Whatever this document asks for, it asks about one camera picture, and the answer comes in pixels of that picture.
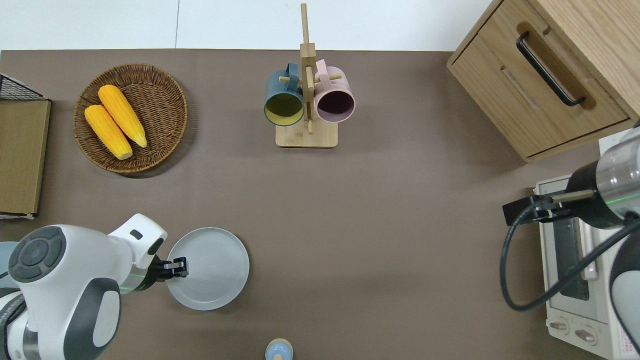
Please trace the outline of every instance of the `mug rack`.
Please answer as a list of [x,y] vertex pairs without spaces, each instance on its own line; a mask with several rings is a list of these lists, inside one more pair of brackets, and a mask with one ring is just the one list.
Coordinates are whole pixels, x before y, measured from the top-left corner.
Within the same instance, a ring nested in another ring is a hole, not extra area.
[[[309,42],[307,20],[307,4],[301,4],[303,43],[300,44],[302,95],[305,114],[303,121],[291,126],[276,126],[276,144],[280,147],[319,147],[332,148],[338,145],[338,124],[318,119],[316,116],[316,102],[314,94],[316,83],[320,79],[314,78],[316,73],[316,45]],[[287,77],[280,77],[280,81],[289,81]]]

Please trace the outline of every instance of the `cutting board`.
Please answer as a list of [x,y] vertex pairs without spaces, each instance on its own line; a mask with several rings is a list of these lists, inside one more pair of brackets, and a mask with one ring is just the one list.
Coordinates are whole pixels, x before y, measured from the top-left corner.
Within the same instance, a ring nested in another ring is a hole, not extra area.
[[0,218],[38,214],[51,101],[0,101]]

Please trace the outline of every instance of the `black handle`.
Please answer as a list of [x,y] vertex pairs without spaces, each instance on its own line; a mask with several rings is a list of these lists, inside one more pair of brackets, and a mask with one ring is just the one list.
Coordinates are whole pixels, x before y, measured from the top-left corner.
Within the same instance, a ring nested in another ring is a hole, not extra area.
[[524,56],[524,58],[527,59],[527,61],[531,64],[531,66],[538,73],[538,75],[540,75],[542,80],[544,80],[547,83],[547,85],[551,88],[551,90],[553,90],[553,92],[558,96],[558,98],[560,98],[560,100],[565,105],[576,106],[580,104],[582,101],[584,101],[584,96],[581,97],[580,99],[573,100],[572,98],[569,97],[569,95],[567,95],[566,92],[564,92],[564,90],[560,87],[557,81],[551,76],[551,74],[549,74],[549,72],[545,69],[545,67],[542,66],[540,61],[538,61],[538,59],[532,54],[529,48],[527,48],[527,46],[525,45],[524,39],[527,38],[527,35],[529,35],[528,31],[525,31],[524,34],[520,35],[520,37],[518,38],[518,41],[516,41],[516,47],[518,48],[522,56]]

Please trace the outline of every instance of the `oven knob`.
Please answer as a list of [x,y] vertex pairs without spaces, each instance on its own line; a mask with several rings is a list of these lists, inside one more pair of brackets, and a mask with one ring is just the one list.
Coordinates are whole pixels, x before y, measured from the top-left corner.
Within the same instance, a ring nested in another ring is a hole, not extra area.
[[575,335],[591,346],[595,346],[598,343],[596,332],[590,326],[585,326],[585,329],[576,330]]
[[569,334],[569,325],[568,325],[568,322],[567,322],[567,321],[566,321],[566,319],[565,319],[565,318],[563,318],[563,317],[560,317],[560,318],[558,319],[558,321],[549,322],[549,323],[548,323],[548,326],[549,326],[551,329],[555,329],[555,330],[558,330],[559,332],[562,332],[562,333],[563,333],[563,335],[567,335],[567,334]]

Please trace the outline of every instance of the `gray plate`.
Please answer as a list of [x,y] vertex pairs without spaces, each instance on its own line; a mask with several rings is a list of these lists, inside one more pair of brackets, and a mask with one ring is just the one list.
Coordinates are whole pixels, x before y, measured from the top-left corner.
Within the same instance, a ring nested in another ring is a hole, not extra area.
[[196,310],[227,305],[244,288],[249,276],[249,255],[240,239],[217,227],[203,227],[183,236],[171,249],[169,260],[187,258],[189,275],[167,280],[173,297]]

